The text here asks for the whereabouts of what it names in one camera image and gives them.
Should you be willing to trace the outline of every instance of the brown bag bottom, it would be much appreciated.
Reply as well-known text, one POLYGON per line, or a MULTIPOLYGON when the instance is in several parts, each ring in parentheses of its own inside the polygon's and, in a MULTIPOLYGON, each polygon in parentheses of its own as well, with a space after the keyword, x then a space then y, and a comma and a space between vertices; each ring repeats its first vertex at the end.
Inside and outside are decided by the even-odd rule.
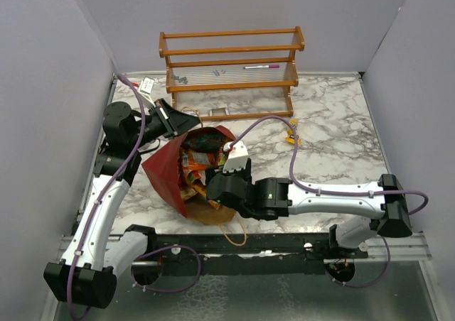
POLYGON ((188 219, 211 226, 227 224, 237 213, 235 210, 224 205, 221 205, 218 210, 215 210, 207 200, 200 196, 186 200, 185 207, 188 219))

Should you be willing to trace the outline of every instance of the marble tabletop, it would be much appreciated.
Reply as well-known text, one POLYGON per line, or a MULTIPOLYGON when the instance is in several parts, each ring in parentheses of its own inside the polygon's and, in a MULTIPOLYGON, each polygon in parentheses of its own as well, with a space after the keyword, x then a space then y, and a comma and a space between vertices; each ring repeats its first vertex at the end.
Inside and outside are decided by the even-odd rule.
MULTIPOLYGON (((130 77, 140 82, 143 77, 130 77)), ((166 98, 166 79, 156 78, 152 98, 166 98)), ((351 77, 301 77, 291 98, 294 119, 299 120, 302 139, 294 173, 300 180, 327 184, 354 184, 377 180, 386 173, 384 157, 363 96, 359 79, 351 77)), ((113 102, 125 101, 139 109, 132 91, 117 83, 113 102)), ((217 92, 185 92, 178 96, 178 108, 190 106, 207 115, 212 108, 227 107, 231 114, 285 110, 281 88, 245 89, 217 92)), ((252 120, 207 122, 222 124, 240 135, 252 120)), ((253 180, 289 177, 293 145, 284 139, 287 127, 280 121, 267 120, 253 129, 243 141, 252 159, 253 180)), ((350 219, 347 214, 308 213, 275 221, 243 219, 248 233, 326 232, 335 223, 350 219)), ((208 227, 186 219, 155 192, 142 167, 124 198, 112 228, 122 234, 131 224, 155 227, 160 234, 219 234, 219 227, 208 227)), ((225 226, 228 233, 241 233, 235 219, 225 226)))

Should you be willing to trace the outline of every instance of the red object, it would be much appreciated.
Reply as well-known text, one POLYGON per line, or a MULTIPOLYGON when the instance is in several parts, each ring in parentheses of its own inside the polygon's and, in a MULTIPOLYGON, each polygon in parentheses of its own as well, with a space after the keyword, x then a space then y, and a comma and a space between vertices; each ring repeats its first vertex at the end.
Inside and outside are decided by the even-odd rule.
POLYGON ((213 132, 213 129, 220 131, 232 140, 235 139, 235 136, 223 126, 196 129, 169 141, 162 149, 142 163, 142 168, 155 191, 170 206, 185 217, 187 217, 185 203, 181 199, 180 189, 178 188, 178 156, 180 146, 187 136, 191 136, 193 133, 199 134, 202 130, 210 133, 213 132))

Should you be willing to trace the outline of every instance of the red bag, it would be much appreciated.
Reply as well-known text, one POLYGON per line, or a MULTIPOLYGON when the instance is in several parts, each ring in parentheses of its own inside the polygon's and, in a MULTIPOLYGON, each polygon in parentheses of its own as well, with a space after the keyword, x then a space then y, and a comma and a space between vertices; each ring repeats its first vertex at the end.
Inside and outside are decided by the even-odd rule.
POLYGON ((215 210, 200 197, 191 198, 185 202, 181 199, 178 186, 180 147, 187 138, 200 134, 201 131, 207 131, 207 133, 218 131, 231 140, 235 139, 234 135, 223 126, 195 129, 169 141, 162 149, 144 161, 142 167, 155 191, 183 216, 207 225, 225 224, 232 220, 235 210, 226 206, 221 206, 215 210))

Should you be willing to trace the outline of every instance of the pen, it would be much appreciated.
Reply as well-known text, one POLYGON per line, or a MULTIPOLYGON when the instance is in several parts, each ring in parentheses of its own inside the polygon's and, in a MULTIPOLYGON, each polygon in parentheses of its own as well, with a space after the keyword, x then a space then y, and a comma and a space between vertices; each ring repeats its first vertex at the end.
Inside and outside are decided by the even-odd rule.
POLYGON ((279 64, 271 64, 271 65, 252 65, 250 67, 243 67, 243 69, 269 69, 269 68, 278 68, 279 64))

